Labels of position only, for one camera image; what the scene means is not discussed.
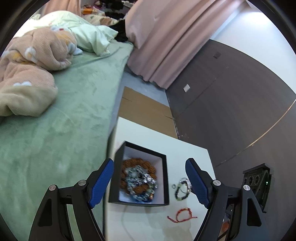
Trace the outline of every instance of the curtain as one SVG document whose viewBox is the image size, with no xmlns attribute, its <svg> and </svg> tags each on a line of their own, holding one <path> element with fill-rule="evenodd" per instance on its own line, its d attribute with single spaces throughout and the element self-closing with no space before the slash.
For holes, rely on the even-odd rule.
<svg viewBox="0 0 296 241">
<path fill-rule="evenodd" d="M 80 4 L 81 0 L 50 0 L 42 7 L 41 16 L 50 12 L 66 10 L 82 17 Z"/>
<path fill-rule="evenodd" d="M 244 0 L 138 0 L 126 16 L 128 66 L 167 89 Z"/>
</svg>

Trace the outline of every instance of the table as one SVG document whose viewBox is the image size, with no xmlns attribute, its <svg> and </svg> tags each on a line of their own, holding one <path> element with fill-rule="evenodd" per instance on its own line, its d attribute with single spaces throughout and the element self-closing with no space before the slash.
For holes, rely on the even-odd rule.
<svg viewBox="0 0 296 241">
<path fill-rule="evenodd" d="M 167 156 L 170 204 L 163 207 L 136 207 L 109 203 L 110 186 L 108 186 L 104 209 L 106 240 L 192 241 L 207 209 L 198 202 L 194 194 L 190 194 L 183 201 L 177 201 L 172 184 L 178 184 L 182 177 L 187 177 L 185 161 L 190 157 L 194 158 L 200 168 L 207 171 L 212 179 L 215 179 L 208 151 L 119 117 L 110 136 L 107 154 L 109 158 L 114 159 L 117 149 L 124 141 Z M 190 208 L 192 215 L 198 218 L 182 223 L 173 223 L 167 219 L 167 216 L 175 219 L 177 211 L 185 207 Z M 187 212 L 180 214 L 179 219 L 185 216 L 188 216 Z"/>
</svg>

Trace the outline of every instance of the red string bracelet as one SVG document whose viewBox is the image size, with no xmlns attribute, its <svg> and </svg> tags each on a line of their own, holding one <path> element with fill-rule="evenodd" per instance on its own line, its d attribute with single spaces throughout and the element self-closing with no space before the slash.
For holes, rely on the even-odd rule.
<svg viewBox="0 0 296 241">
<path fill-rule="evenodd" d="M 188 211 L 188 213 L 189 213 L 189 218 L 187 218 L 187 219 L 183 219 L 183 220 L 179 221 L 179 220 L 178 220 L 178 215 L 179 215 L 181 212 L 183 212 L 183 211 Z M 197 217 L 192 217 L 192 212 L 191 212 L 190 208 L 187 207 L 187 208 L 182 208 L 182 209 L 180 209 L 180 210 L 177 212 L 177 214 L 176 214 L 176 221 L 173 220 L 172 218 L 170 218 L 169 216 L 167 216 L 167 218 L 168 218 L 169 220 L 171 220 L 172 222 L 174 222 L 174 223 L 181 223 L 181 222 L 185 222 L 185 221 L 187 221 L 187 220 L 189 220 L 189 219 L 197 218 Z"/>
</svg>

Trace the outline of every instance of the blue gripper pad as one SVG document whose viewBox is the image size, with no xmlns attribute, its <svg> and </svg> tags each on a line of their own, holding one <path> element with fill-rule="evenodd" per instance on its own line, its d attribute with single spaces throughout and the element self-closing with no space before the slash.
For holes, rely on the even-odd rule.
<svg viewBox="0 0 296 241">
<path fill-rule="evenodd" d="M 194 193 L 197 196 L 197 199 L 200 204 L 203 204 L 205 207 L 208 207 L 210 204 L 210 201 L 208 199 L 208 191 L 207 187 L 205 186 L 204 182 L 200 178 L 199 174 L 193 167 L 190 160 L 186 161 L 185 164 L 185 171 L 188 176 L 188 179 L 193 187 Z"/>
<path fill-rule="evenodd" d="M 89 205 L 91 208 L 94 208 L 95 205 L 101 202 L 101 199 L 105 193 L 107 185 L 113 175 L 114 171 L 114 162 L 110 159 L 106 167 L 102 171 L 98 180 L 96 181 L 94 187 L 91 190 L 91 198 L 89 200 Z"/>
</svg>

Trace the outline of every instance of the green mattress cover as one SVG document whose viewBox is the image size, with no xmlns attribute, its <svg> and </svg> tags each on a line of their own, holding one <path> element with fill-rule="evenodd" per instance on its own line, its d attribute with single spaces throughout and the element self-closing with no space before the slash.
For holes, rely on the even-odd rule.
<svg viewBox="0 0 296 241">
<path fill-rule="evenodd" d="M 74 185 L 106 157 L 108 127 L 129 43 L 110 45 L 110 56 L 84 52 L 54 72 L 55 103 L 38 118 L 11 116 L 0 123 L 0 213 L 19 241 L 28 241 L 36 211 L 51 184 Z M 71 205 L 75 240 L 81 240 Z M 102 203 L 93 209 L 102 228 Z"/>
</svg>

